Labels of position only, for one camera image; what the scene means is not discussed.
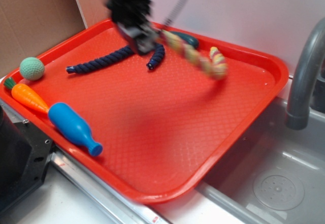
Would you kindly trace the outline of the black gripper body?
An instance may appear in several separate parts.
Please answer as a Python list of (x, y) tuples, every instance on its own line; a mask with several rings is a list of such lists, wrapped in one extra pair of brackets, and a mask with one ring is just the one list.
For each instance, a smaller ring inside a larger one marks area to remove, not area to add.
[(147, 19), (151, 11), (150, 4), (150, 0), (108, 0), (106, 6), (117, 27), (145, 30), (150, 27)]

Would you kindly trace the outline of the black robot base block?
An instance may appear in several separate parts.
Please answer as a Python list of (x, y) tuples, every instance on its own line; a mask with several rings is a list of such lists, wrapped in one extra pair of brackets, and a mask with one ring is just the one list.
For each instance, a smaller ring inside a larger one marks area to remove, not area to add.
[(45, 181), (53, 140), (32, 122), (12, 122), (1, 109), (1, 215)]

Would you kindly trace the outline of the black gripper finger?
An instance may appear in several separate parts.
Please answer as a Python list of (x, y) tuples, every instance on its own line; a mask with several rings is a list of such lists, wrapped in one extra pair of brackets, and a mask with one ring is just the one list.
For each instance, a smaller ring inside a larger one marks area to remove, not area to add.
[(137, 38), (138, 48), (154, 49), (160, 30), (153, 27), (150, 23), (140, 25), (139, 29), (140, 34)]
[(117, 29), (134, 53), (147, 54), (146, 35), (139, 27), (117, 23)]

